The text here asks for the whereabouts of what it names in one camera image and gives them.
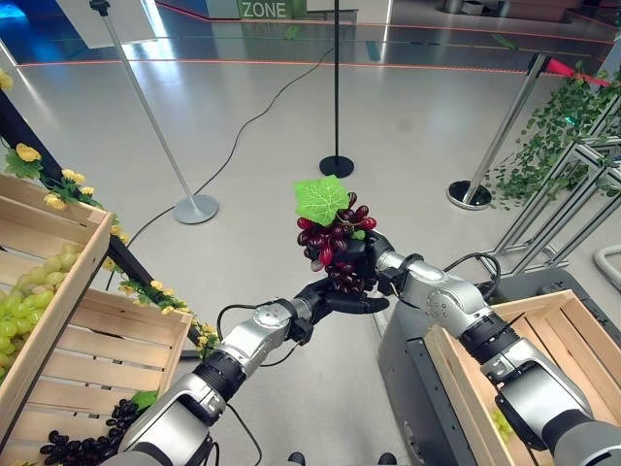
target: sign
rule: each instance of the sign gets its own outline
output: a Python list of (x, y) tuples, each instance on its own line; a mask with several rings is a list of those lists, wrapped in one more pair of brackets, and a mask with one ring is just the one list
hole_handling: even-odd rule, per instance
[(241, 19), (291, 19), (307, 12), (306, 0), (238, 0)]

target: black stanchion post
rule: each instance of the black stanchion post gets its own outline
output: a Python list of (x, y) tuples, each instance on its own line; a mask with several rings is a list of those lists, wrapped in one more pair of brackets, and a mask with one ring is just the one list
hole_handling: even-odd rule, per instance
[(335, 154), (325, 157), (319, 163), (319, 170), (324, 175), (345, 178), (353, 172), (353, 162), (339, 155), (339, 63), (341, 27), (339, 22), (339, 0), (334, 0), (334, 144)]

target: silver robot arm segment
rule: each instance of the silver robot arm segment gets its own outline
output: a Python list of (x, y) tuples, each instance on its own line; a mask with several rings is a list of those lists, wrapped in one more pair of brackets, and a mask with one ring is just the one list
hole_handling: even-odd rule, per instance
[(550, 449), (559, 466), (619, 466), (621, 429), (593, 420), (589, 402), (561, 369), (519, 338), (471, 283), (422, 260), (387, 250), (379, 274), (391, 269), (400, 298), (459, 340), (497, 387), (496, 403), (520, 439)]

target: purple grape bunch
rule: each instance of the purple grape bunch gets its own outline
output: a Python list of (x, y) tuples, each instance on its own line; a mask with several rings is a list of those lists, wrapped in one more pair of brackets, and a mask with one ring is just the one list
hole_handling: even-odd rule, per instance
[(298, 226), (302, 228), (298, 235), (298, 245), (305, 248), (304, 256), (310, 259), (310, 267), (314, 272), (325, 269), (335, 291), (343, 294), (362, 293), (365, 281), (356, 275), (354, 265), (335, 260), (335, 256), (347, 250), (352, 239), (364, 237), (361, 232), (373, 230), (377, 221), (368, 216), (369, 207), (364, 204), (354, 210), (358, 197), (355, 192), (347, 194), (348, 208), (338, 210), (334, 221), (327, 226), (304, 217), (298, 218)]
[(82, 441), (69, 440), (69, 436), (52, 430), (48, 434), (50, 443), (39, 449), (41, 454), (48, 456), (44, 464), (96, 466), (103, 463), (118, 453), (118, 446), (125, 432), (141, 413), (136, 403), (122, 399), (114, 406), (112, 417), (106, 420), (106, 425), (111, 427), (108, 436), (102, 435), (97, 439), (88, 438)]

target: silver stanchion post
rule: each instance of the silver stanchion post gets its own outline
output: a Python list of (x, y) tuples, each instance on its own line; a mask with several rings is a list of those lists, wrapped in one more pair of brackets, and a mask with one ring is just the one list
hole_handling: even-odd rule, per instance
[(179, 201), (177, 205), (175, 206), (175, 209), (174, 209), (175, 218), (180, 223), (188, 223), (188, 224), (202, 223), (204, 221), (209, 220), (217, 213), (217, 209), (218, 209), (217, 201), (213, 199), (211, 196), (207, 196), (205, 194), (200, 194), (200, 195), (195, 196), (194, 194), (192, 194), (192, 191), (190, 191), (190, 188), (187, 185), (187, 182), (185, 181), (183, 174), (181, 173), (179, 165), (177, 164), (177, 161), (173, 157), (173, 153), (171, 152), (171, 149), (168, 147), (168, 143), (166, 142), (166, 139), (164, 138), (164, 135), (162, 134), (162, 130), (160, 129), (159, 124), (157, 124), (157, 120), (155, 119), (155, 115), (153, 114), (153, 111), (151, 110), (151, 107), (148, 104), (147, 98), (145, 97), (145, 94), (143, 93), (143, 90), (141, 89), (140, 84), (138, 83), (138, 80), (136, 79), (134, 70), (132, 70), (132, 66), (130, 65), (129, 60), (127, 59), (127, 56), (125, 55), (125, 52), (123, 51), (123, 47), (120, 43), (120, 40), (118, 39), (118, 35), (116, 34), (114, 25), (110, 17), (108, 16), (108, 8), (110, 7), (110, 3), (108, 3), (106, 0), (91, 0), (89, 2), (89, 5), (91, 9), (99, 13), (99, 15), (101, 16), (101, 19), (104, 21), (104, 24), (106, 25), (106, 29), (108, 29), (108, 33), (110, 34), (110, 38), (113, 41), (114, 47), (116, 48), (116, 51), (118, 52), (120, 61), (123, 64), (125, 71), (127, 72), (129, 81), (131, 81), (131, 83), (133, 84), (134, 90), (136, 91), (136, 94), (138, 95), (138, 98), (141, 104), (143, 105), (143, 109), (145, 109), (145, 113), (147, 114), (148, 120), (150, 121), (151, 126), (153, 127), (153, 131), (155, 131), (155, 134), (157, 135), (157, 139), (162, 145), (162, 148), (164, 149), (164, 152), (166, 153), (166, 156), (168, 157), (168, 161), (173, 166), (175, 175), (177, 175), (179, 183), (181, 184), (181, 187), (183, 188), (183, 191), (185, 192), (185, 195), (187, 196), (185, 199)]
[(481, 182), (491, 167), (492, 162), (496, 158), (498, 151), (505, 142), (508, 132), (510, 131), (511, 126), (515, 123), (515, 120), (524, 107), (526, 100), (533, 92), (537, 78), (539, 77), (541, 71), (543, 71), (547, 66), (548, 61), (549, 57), (541, 53), (533, 57), (528, 73), (526, 74), (526, 79), (515, 96), (505, 119), (498, 128), (496, 136), (494, 136), (492, 144), (485, 153), (483, 160), (481, 160), (481, 163), (476, 169), (473, 178), (469, 182), (455, 182), (448, 187), (448, 190), (446, 191), (448, 200), (456, 206), (469, 211), (481, 211), (492, 202), (491, 193), (485, 186), (481, 185)]

